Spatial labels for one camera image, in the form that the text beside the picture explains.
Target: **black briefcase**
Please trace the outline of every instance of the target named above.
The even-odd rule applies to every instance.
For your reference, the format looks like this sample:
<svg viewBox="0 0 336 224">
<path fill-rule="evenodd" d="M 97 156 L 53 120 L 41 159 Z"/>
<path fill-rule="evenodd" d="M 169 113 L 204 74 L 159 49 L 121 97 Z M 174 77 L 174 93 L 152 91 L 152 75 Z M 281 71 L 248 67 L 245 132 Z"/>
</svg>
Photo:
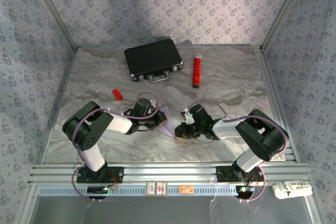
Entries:
<svg viewBox="0 0 336 224">
<path fill-rule="evenodd" d="M 183 68 L 183 60 L 171 39 L 129 48 L 124 53 L 133 81 L 163 81 L 168 79 L 170 72 Z M 153 77 L 163 74 L 165 78 L 153 80 Z"/>
</svg>

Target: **sticker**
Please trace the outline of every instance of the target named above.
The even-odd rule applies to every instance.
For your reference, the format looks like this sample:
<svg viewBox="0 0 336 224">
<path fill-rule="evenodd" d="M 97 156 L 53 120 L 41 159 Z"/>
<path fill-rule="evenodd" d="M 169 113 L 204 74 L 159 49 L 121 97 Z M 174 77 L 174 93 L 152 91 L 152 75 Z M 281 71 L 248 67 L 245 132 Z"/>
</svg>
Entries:
<svg viewBox="0 0 336 224">
<path fill-rule="evenodd" d="M 167 182 L 147 182 L 146 195 L 156 197 L 166 197 Z"/>
<path fill-rule="evenodd" d="M 194 193 L 194 187 L 193 186 L 179 186 L 178 187 L 179 194 L 193 194 Z"/>
</svg>

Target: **blue floral wallpaper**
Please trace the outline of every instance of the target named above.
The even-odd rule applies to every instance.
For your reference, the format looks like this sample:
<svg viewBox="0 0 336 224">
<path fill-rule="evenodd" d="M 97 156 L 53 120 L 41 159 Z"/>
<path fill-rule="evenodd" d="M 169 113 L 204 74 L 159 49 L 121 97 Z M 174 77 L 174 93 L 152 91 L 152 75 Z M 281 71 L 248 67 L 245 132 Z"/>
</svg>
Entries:
<svg viewBox="0 0 336 224">
<path fill-rule="evenodd" d="M 0 0 L 0 223 L 14 223 L 73 53 L 41 0 Z"/>
<path fill-rule="evenodd" d="M 284 0 L 53 0 L 79 47 L 260 45 Z"/>
<path fill-rule="evenodd" d="M 297 0 L 268 60 L 301 161 L 336 223 L 336 0 Z"/>
</svg>

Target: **marble surface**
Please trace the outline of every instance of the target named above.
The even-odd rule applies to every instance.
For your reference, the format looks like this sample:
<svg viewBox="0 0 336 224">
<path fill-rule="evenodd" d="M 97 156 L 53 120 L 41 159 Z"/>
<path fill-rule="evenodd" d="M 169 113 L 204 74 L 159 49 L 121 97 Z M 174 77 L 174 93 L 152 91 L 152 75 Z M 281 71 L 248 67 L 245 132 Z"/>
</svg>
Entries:
<svg viewBox="0 0 336 224">
<path fill-rule="evenodd" d="M 229 118 L 248 114 L 255 108 L 272 117 L 253 48 L 204 46 L 178 47 L 178 50 L 184 60 L 183 70 L 170 74 L 166 81 L 151 83 L 149 80 L 131 80 L 124 49 L 78 49 L 45 162 L 79 161 L 61 128 L 89 101 L 123 112 L 133 108 L 138 93 L 152 91 L 158 94 L 163 106 L 169 106 L 174 126 L 183 121 L 180 112 L 199 99 L 218 102 Z M 195 53 L 202 55 L 199 89 L 191 85 Z M 124 100 L 115 100 L 111 93 L 115 88 L 119 89 Z M 203 106 L 213 118 L 223 116 L 215 103 L 203 103 Z M 234 161 L 247 149 L 240 137 L 201 144 L 193 139 L 173 140 L 158 131 L 132 135 L 105 131 L 98 143 L 108 162 Z"/>
</svg>

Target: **briefcase handle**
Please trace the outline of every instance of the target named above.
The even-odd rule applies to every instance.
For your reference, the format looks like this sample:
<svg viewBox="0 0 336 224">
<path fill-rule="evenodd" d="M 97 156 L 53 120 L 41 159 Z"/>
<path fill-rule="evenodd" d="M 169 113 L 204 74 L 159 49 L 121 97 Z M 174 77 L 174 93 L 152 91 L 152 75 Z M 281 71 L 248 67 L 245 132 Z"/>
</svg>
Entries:
<svg viewBox="0 0 336 224">
<path fill-rule="evenodd" d="M 168 77 L 169 77 L 169 71 L 165 71 L 164 73 L 166 74 L 166 78 L 162 78 L 162 79 L 153 81 L 153 75 L 152 75 L 152 74 L 151 74 L 150 76 L 148 76 L 148 78 L 149 78 L 153 83 L 156 83 L 156 82 L 159 82 L 159 81 L 168 80 Z"/>
</svg>

